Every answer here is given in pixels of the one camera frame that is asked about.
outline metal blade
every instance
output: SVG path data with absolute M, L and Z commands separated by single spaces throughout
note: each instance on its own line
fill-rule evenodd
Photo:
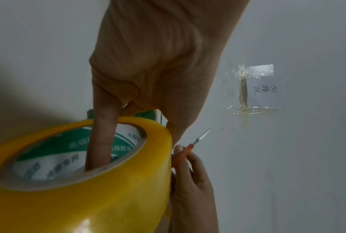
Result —
M 193 143 L 194 145 L 196 144 L 196 143 L 198 143 L 199 141 L 201 141 L 204 137 L 206 137 L 206 135 L 208 134 L 208 133 L 210 133 L 210 131 L 211 131 L 211 128 L 209 128 L 206 132 L 204 132 L 200 137 L 198 137 L 197 139 L 196 139 L 196 141 Z

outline orange handle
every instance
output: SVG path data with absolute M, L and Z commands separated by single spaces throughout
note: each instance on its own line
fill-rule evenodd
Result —
M 184 158 L 189 155 L 191 153 L 191 150 L 194 148 L 195 146 L 193 144 L 189 144 L 186 148 L 184 148 L 179 155 L 176 156 L 175 159 L 173 159 L 172 161 L 172 167 L 176 167 L 177 165 L 180 164 L 180 162 L 182 162 L 184 160 Z

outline white paper sign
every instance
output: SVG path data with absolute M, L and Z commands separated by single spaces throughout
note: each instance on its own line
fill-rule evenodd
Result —
M 281 78 L 246 78 L 246 82 L 247 106 L 277 107 L 285 104 L 285 87 Z

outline hand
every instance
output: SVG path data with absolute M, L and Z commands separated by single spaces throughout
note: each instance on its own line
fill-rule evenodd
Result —
M 183 150 L 174 148 L 174 154 Z M 191 173 L 188 161 L 192 165 Z M 187 156 L 172 174 L 172 233 L 219 233 L 214 190 L 201 159 L 193 154 Z
M 89 60 L 95 119 L 86 169 L 110 162 L 120 114 L 160 109 L 175 145 L 198 117 L 248 1 L 111 1 Z

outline white inner ring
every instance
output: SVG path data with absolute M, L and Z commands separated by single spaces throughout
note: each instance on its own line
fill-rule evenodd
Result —
M 116 161 L 111 162 L 110 164 L 94 169 L 90 172 L 84 172 L 84 163 L 85 159 L 80 162 L 82 163 L 79 165 L 79 168 L 76 171 L 72 171 L 71 173 L 68 173 L 66 175 L 63 175 L 60 178 L 56 178 L 53 180 L 26 180 L 23 177 L 20 177 L 15 169 L 13 169 L 13 166 L 16 163 L 16 160 L 22 153 L 20 153 L 17 156 L 14 156 L 9 161 L 7 161 L 4 166 L 0 169 L 0 185 L 4 187 L 7 190 L 15 190 L 15 191 L 23 191 L 23 192 L 30 192 L 30 191 L 41 191 L 41 190 L 49 190 L 49 189 L 55 189 L 60 188 L 63 186 L 72 185 L 75 183 L 83 182 L 85 180 L 89 180 L 93 177 L 99 176 L 105 172 L 108 172 L 126 161 L 128 161 L 130 158 L 132 158 L 135 154 L 139 152 L 139 150 L 144 146 L 146 142 L 146 132 L 135 125 L 130 124 L 118 124 L 118 128 L 123 127 L 123 125 L 127 126 L 128 128 L 131 128 L 139 132 L 139 135 L 141 136 L 141 139 L 139 140 L 138 144 L 135 146 L 134 149 L 132 149 L 129 153 L 122 156 Z M 49 160 L 51 157 L 55 156 L 45 156 L 44 158 Z

